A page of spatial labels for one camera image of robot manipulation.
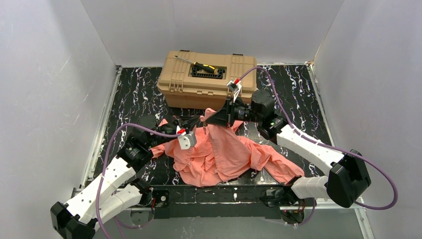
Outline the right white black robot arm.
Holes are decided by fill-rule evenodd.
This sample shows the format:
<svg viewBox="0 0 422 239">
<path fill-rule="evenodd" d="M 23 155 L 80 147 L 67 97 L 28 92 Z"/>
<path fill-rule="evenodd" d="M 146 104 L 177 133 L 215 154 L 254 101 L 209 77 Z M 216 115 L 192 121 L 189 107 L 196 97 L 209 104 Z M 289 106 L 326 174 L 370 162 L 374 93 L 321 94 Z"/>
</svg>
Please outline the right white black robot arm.
<svg viewBox="0 0 422 239">
<path fill-rule="evenodd" d="M 349 208 L 371 185 L 365 162 L 358 159 L 360 153 L 356 150 L 341 153 L 319 146 L 315 139 L 305 140 L 306 134 L 296 133 L 297 129 L 275 112 L 274 105 L 272 96 L 264 90 L 255 91 L 249 104 L 227 97 L 206 123 L 231 127 L 237 120 L 256 122 L 263 138 L 293 150 L 324 173 L 320 177 L 295 176 L 279 192 L 264 196 L 269 202 L 292 204 L 301 199 L 323 198 Z"/>
</svg>

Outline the pink jacket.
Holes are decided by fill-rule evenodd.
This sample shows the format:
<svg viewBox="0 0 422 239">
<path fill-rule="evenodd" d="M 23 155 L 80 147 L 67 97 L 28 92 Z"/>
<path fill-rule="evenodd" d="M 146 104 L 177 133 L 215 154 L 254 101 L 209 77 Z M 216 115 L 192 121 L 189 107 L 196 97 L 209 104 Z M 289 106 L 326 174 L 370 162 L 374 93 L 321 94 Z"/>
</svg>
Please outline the pink jacket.
<svg viewBox="0 0 422 239">
<path fill-rule="evenodd" d="M 249 169 L 266 169 L 279 183 L 304 176 L 302 168 L 279 154 L 272 146 L 258 144 L 235 132 L 243 124 L 231 127 L 213 124 L 194 129 L 197 143 L 182 150 L 177 140 L 153 147 L 155 158 L 166 154 L 174 159 L 173 168 L 184 183 L 196 187 L 215 186 L 239 177 Z"/>
</svg>

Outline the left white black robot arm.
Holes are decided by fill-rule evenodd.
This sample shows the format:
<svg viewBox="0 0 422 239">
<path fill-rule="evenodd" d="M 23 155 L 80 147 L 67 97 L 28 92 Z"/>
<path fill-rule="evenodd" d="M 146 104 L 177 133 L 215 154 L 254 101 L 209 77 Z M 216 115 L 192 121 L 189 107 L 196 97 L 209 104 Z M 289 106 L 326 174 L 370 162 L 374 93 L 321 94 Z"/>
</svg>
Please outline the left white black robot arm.
<svg viewBox="0 0 422 239">
<path fill-rule="evenodd" d="M 194 128 L 201 116 L 175 116 L 171 121 L 154 115 L 125 123 L 112 135 L 106 149 L 102 173 L 76 196 L 50 209 L 52 226 L 64 239 L 91 239 L 98 229 L 108 238 L 105 222 L 140 203 L 154 198 L 152 187 L 135 175 L 153 157 L 152 149 L 174 142 L 180 149 L 194 147 Z"/>
</svg>

